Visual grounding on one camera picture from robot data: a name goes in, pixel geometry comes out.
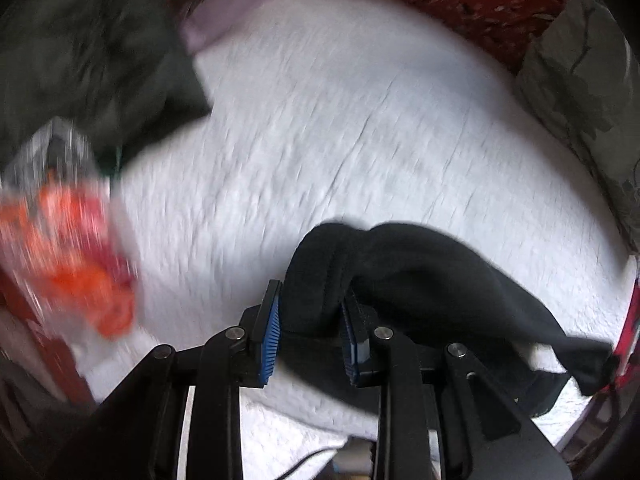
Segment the black pants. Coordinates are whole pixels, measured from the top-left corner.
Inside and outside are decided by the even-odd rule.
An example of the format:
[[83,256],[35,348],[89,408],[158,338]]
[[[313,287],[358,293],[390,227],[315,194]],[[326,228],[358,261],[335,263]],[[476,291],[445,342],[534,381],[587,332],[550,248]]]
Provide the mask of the black pants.
[[570,379],[585,396],[599,392],[617,365],[611,344],[568,336],[535,296],[441,232],[323,223],[285,273],[280,358],[307,384],[369,413],[374,400],[349,385],[337,347],[348,296],[415,344],[464,344],[530,417],[548,413]]

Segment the orange red plastic bag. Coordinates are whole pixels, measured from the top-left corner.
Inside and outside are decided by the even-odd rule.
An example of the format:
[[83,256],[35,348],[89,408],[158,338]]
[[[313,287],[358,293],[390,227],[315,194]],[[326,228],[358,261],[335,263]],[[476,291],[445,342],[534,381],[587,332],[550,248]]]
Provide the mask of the orange red plastic bag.
[[44,330],[117,339],[134,327],[134,245],[88,140],[55,117],[1,173],[1,267]]

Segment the white quilted bedspread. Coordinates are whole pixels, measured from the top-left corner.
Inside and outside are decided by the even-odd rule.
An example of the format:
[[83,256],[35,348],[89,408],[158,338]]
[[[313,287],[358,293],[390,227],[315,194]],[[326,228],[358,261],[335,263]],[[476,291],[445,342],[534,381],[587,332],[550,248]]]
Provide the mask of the white quilted bedspread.
[[96,399],[157,344],[196,347],[238,322],[329,221],[429,226],[567,333],[620,338],[637,266],[598,186],[511,75],[444,26],[392,0],[271,0],[195,68],[212,112],[119,181],[144,303],[88,366]]

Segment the dark green garment pile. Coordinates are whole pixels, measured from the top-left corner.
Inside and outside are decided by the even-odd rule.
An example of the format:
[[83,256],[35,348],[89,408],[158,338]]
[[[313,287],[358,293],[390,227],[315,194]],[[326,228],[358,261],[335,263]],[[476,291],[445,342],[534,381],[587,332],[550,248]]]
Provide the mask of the dark green garment pile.
[[164,0],[14,0],[1,18],[1,162],[70,120],[104,174],[210,105]]

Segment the grey floral pillow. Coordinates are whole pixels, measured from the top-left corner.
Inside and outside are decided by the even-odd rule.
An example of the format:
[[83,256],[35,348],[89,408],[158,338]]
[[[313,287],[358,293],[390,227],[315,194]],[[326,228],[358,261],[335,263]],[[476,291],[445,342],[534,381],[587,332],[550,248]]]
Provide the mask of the grey floral pillow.
[[639,62],[603,0],[568,0],[535,39],[516,93],[586,166],[639,252]]

